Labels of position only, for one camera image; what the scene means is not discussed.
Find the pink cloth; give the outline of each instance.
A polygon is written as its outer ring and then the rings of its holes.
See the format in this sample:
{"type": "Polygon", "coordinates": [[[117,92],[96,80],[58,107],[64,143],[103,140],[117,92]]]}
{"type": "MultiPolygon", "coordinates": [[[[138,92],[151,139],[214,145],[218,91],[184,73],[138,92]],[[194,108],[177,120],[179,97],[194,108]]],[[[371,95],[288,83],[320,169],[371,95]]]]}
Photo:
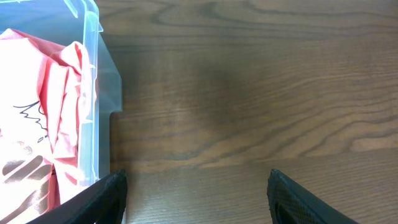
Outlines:
{"type": "Polygon", "coordinates": [[[81,191],[79,120],[89,113],[91,87],[80,43],[64,47],[11,29],[0,35],[0,198],[12,201],[0,224],[27,222],[81,191]]]}

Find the wooden table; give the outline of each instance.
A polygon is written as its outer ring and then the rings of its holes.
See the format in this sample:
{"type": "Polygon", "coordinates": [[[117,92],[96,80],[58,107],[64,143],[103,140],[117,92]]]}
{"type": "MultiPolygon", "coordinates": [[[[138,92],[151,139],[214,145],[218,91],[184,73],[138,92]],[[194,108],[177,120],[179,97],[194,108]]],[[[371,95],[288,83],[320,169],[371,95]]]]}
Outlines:
{"type": "Polygon", "coordinates": [[[271,223],[280,169],[361,223],[398,219],[398,2],[97,0],[123,80],[128,223],[271,223]]]}

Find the plastic storage container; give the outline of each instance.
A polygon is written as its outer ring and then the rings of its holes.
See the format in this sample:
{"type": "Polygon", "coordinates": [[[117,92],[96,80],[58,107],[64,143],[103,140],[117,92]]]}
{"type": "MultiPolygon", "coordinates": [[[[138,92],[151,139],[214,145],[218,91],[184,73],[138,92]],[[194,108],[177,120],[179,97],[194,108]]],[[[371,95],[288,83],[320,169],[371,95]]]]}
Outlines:
{"type": "Polygon", "coordinates": [[[90,56],[97,100],[80,121],[78,167],[90,186],[109,174],[109,116],[121,111],[121,79],[99,34],[103,31],[93,0],[0,0],[0,33],[17,29],[61,45],[81,42],[90,56]]]}

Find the pink fabric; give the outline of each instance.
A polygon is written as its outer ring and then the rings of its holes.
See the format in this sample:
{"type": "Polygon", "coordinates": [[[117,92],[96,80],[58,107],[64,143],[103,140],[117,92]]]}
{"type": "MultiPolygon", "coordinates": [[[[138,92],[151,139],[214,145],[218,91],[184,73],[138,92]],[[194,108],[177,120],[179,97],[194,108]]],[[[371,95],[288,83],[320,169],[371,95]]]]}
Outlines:
{"type": "MultiPolygon", "coordinates": [[[[3,183],[0,194],[15,202],[5,213],[0,212],[2,223],[2,218],[20,210],[27,195],[45,183],[50,189],[46,211],[81,191],[77,186],[80,177],[76,175],[79,119],[83,120],[89,113],[86,102],[91,102],[92,83],[88,53],[78,42],[64,47],[8,29],[0,35],[0,52],[0,165],[6,167],[8,164],[8,170],[14,168],[0,176],[3,183]],[[10,149],[18,144],[23,144],[23,149],[29,147],[32,152],[22,153],[23,163],[10,163],[18,161],[20,151],[24,151],[10,149]],[[9,182],[5,184],[7,178],[38,156],[43,158],[42,162],[31,168],[32,173],[46,165],[55,172],[49,172],[37,181],[38,184],[26,185],[32,182],[28,175],[21,181],[14,181],[12,186],[18,186],[19,192],[13,191],[9,182]],[[55,173],[59,192],[55,190],[55,173]]],[[[34,219],[35,215],[40,215],[29,213],[29,209],[19,212],[13,221],[26,221],[21,217],[34,219]]]]}

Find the brown wooden surface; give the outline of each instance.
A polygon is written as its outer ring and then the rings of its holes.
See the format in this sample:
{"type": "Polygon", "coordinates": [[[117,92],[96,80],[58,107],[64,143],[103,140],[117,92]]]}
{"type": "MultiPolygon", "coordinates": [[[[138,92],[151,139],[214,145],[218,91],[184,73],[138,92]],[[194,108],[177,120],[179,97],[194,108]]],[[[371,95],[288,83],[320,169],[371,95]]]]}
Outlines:
{"type": "Polygon", "coordinates": [[[270,223],[281,169],[362,223],[398,218],[398,2],[97,0],[123,80],[128,223],[270,223]]]}

